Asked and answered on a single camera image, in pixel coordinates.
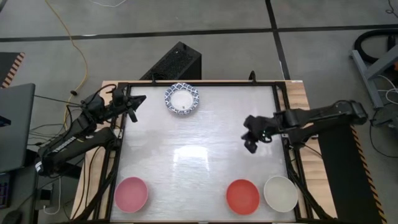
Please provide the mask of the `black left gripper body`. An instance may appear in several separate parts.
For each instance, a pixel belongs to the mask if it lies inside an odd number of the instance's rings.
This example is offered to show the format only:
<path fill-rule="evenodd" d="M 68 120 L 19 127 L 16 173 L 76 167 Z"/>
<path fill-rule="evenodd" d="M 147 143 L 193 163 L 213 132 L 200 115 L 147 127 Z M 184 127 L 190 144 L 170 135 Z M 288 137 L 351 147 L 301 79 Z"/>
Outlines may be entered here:
<path fill-rule="evenodd" d="M 113 114 L 122 114 L 128 111 L 128 98 L 122 89 L 115 88 L 111 91 L 112 100 L 109 102 L 109 110 Z"/>

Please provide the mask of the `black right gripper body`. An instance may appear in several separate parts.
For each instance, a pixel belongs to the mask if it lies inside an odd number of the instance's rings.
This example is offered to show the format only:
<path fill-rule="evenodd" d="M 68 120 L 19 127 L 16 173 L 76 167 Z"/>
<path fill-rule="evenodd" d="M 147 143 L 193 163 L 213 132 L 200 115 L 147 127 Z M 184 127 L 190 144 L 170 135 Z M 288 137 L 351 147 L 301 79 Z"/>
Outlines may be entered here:
<path fill-rule="evenodd" d="M 256 118 L 256 128 L 250 132 L 252 132 L 260 142 L 271 142 L 273 135 L 279 134 L 279 125 L 277 121 L 274 118 L 263 116 L 256 116 Z"/>

